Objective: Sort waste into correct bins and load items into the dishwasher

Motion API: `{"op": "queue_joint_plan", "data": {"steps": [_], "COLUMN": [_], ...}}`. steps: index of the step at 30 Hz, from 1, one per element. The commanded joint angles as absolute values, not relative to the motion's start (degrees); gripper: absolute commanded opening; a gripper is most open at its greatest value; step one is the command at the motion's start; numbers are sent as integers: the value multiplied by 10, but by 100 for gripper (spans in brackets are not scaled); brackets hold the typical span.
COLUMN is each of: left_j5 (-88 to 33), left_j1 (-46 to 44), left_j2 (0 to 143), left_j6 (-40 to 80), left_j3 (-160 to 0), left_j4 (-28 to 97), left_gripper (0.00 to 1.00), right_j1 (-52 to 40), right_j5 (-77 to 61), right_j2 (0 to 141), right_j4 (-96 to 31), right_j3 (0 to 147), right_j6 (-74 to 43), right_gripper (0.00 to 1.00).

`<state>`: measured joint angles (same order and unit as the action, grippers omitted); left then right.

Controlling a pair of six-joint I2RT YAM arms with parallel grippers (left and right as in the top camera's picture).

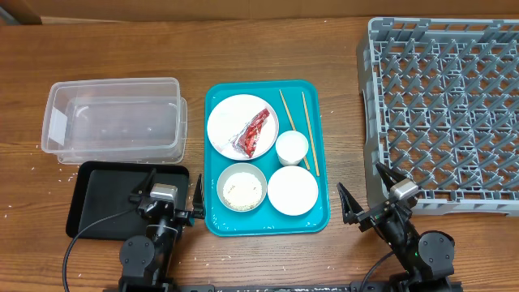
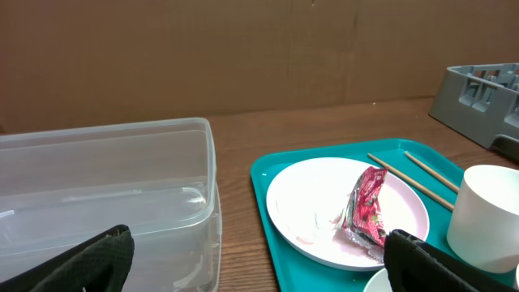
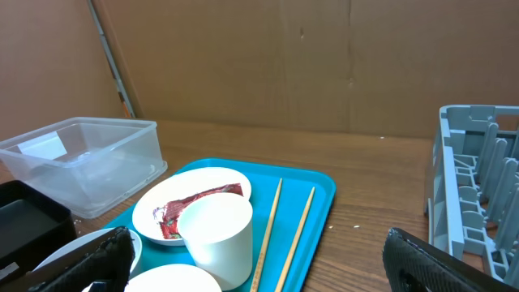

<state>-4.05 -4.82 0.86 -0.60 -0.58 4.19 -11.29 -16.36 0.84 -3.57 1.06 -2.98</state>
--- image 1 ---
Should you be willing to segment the white bowl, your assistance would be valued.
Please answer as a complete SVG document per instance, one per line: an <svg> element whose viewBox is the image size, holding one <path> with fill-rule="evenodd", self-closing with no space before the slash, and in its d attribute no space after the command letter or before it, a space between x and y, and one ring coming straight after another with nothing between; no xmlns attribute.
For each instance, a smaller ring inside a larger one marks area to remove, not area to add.
<svg viewBox="0 0 519 292"><path fill-rule="evenodd" d="M287 216L300 216L314 207L319 188L308 170L291 165L280 168L271 176L267 195L278 212Z"/></svg>

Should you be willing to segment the grey bowl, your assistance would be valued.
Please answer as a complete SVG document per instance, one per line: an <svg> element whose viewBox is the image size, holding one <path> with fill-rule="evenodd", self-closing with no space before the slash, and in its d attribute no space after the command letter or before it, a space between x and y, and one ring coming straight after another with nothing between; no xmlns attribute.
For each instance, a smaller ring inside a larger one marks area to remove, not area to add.
<svg viewBox="0 0 519 292"><path fill-rule="evenodd" d="M245 213L245 212L250 212L252 210L254 210L255 208L253 208L252 210L249 210L249 211L237 211L237 210L233 210L231 209L230 207L228 207L223 199L222 199L222 193L223 193L223 186L225 184L225 181L229 178L230 175L232 174L236 174L236 173L240 173L240 172L247 172L247 173L250 173L250 174L253 174L255 175L261 182L262 184L262 187L263 187L263 198L261 200L261 202L255 207L259 207L261 205L261 203L264 201L266 195L267 195L267 180L263 174L263 172L256 166L250 164L250 163L235 163L235 164L232 164L231 166L227 167L220 175L218 181L217 181L217 196L218 198L220 199L220 202L223 203L224 206L226 206L229 210L231 211L235 211L235 212L238 212L238 213Z"/></svg>

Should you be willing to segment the red snack wrapper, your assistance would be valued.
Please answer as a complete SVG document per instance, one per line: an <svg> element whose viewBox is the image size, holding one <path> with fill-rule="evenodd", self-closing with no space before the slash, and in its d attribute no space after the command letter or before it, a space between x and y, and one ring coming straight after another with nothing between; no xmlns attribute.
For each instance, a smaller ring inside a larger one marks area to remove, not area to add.
<svg viewBox="0 0 519 292"><path fill-rule="evenodd" d="M269 116L270 113L267 109L262 109L257 115L255 115L254 118L230 141L234 150L244 154L248 158L252 158L262 128Z"/></svg>

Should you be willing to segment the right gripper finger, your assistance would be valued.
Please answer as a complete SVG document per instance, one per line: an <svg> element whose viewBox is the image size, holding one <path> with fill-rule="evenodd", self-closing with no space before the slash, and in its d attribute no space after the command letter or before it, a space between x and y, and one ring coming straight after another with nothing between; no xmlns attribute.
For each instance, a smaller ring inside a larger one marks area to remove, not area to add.
<svg viewBox="0 0 519 292"><path fill-rule="evenodd" d="M350 225L358 224L359 215L364 213L363 208L341 182L337 184L337 190L341 199L343 222Z"/></svg>
<svg viewBox="0 0 519 292"><path fill-rule="evenodd" d="M401 174L395 170L390 169L388 166L377 162L375 164L376 169L382 179L384 185L386 186L388 193L389 189L395 185L396 183L406 179L407 177L404 174Z"/></svg>

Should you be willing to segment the white paper cup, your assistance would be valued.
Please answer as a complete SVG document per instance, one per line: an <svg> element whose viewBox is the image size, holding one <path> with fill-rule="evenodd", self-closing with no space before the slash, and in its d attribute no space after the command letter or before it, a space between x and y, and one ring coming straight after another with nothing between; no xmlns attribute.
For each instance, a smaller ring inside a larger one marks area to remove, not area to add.
<svg viewBox="0 0 519 292"><path fill-rule="evenodd" d="M275 143L279 162L283 166L298 165L307 155L309 143L299 131L285 131Z"/></svg>

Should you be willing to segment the white rice pile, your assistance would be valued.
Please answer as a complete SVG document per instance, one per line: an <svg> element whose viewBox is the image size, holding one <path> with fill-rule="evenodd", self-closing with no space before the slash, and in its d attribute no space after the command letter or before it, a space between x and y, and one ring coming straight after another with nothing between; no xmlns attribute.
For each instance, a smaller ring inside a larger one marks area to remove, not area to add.
<svg viewBox="0 0 519 292"><path fill-rule="evenodd" d="M260 180L247 172L230 175L223 186L222 199L233 210L252 210L262 198L263 187Z"/></svg>

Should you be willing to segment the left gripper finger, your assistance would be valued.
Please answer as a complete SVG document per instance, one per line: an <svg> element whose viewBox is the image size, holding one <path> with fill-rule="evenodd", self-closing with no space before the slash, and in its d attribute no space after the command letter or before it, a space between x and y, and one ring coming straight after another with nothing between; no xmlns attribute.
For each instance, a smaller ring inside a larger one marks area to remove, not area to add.
<svg viewBox="0 0 519 292"><path fill-rule="evenodd" d="M147 176L141 181L136 187L131 190L131 194L129 195L130 203L139 203L144 197L149 197L150 192L155 183L155 176L157 174L157 169L153 168Z"/></svg>
<svg viewBox="0 0 519 292"><path fill-rule="evenodd" d="M204 207L204 194L203 194L203 182L202 182L202 174L198 176L195 191L192 200L193 206L193 217L196 219L204 219L205 218L205 207Z"/></svg>

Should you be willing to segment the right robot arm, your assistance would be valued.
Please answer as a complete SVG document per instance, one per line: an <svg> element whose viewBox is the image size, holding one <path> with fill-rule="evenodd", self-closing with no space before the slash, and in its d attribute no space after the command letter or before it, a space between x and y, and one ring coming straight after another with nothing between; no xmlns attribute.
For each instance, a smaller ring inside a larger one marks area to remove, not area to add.
<svg viewBox="0 0 519 292"><path fill-rule="evenodd" d="M378 260L359 283L351 283L352 291L461 291L460 283L448 277L454 274L455 241L445 232L429 230L420 234L410 222L411 208L416 205L419 186L386 165L375 165L388 190L388 198L364 210L342 183L337 184L343 222L357 224L362 231L373 229L391 248ZM375 270L389 257L395 256L403 273L392 275L386 282L371 282Z"/></svg>

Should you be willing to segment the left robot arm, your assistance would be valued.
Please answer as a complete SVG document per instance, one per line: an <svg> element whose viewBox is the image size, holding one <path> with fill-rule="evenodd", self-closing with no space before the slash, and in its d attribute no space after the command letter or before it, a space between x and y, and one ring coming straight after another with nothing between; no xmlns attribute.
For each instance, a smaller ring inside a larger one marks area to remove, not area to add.
<svg viewBox="0 0 519 292"><path fill-rule="evenodd" d="M127 239L119 252L122 276L120 291L181 291L181 286L168 277L174 245L186 226L205 218L202 178L198 177L193 196L193 209L179 207L176 186L155 182L156 170L131 191L136 212L147 222L145 234Z"/></svg>

